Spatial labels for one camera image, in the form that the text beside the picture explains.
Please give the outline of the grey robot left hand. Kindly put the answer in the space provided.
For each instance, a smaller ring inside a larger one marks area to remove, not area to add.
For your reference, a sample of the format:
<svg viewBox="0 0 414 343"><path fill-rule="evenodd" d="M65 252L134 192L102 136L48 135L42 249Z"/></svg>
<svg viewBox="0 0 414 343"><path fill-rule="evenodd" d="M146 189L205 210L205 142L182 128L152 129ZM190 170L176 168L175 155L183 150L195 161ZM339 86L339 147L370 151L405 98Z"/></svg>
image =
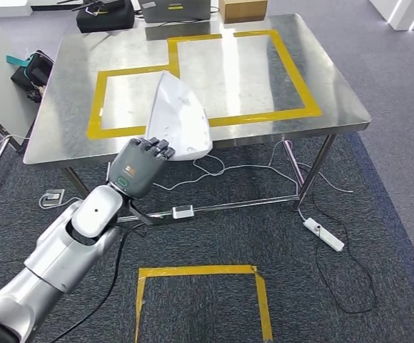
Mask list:
<svg viewBox="0 0 414 343"><path fill-rule="evenodd" d="M164 139L131 139L111 164L109 183L129 198L143 198L174 155Z"/></svg>

